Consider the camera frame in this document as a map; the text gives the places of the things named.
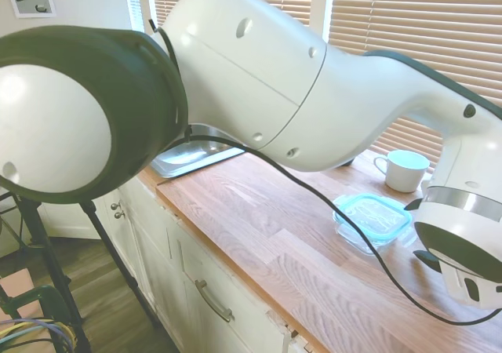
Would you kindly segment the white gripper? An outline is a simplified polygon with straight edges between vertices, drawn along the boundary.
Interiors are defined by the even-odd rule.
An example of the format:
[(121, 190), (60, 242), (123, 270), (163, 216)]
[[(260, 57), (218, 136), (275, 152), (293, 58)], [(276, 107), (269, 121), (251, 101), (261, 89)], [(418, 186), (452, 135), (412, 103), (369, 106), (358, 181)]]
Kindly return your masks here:
[(445, 262), (440, 262), (439, 259), (428, 252), (427, 250), (415, 250), (413, 252), (415, 257), (423, 264), (427, 265), (430, 269), (440, 269), (442, 277), (448, 291), (448, 294), (455, 300), (466, 300), (466, 290), (462, 275), (458, 270)]

